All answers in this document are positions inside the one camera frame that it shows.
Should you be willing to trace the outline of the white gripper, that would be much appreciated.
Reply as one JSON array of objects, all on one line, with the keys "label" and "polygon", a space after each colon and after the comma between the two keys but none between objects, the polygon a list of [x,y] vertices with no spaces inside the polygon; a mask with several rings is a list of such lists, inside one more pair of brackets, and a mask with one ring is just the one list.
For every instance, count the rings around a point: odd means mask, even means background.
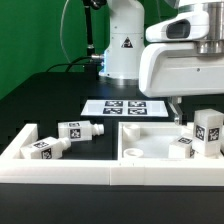
[{"label": "white gripper", "polygon": [[224,93],[224,35],[207,13],[180,13],[146,29],[139,89],[170,97],[174,122],[182,124],[178,96]]}]

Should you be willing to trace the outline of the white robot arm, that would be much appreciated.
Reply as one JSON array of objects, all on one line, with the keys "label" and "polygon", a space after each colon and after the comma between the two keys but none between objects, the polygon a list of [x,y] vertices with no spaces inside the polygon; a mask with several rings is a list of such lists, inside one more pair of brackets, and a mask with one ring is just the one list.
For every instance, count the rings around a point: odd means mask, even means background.
[{"label": "white robot arm", "polygon": [[110,43],[99,76],[168,97],[182,124],[183,96],[224,93],[224,0],[164,1],[177,16],[146,28],[138,0],[107,0]]}]

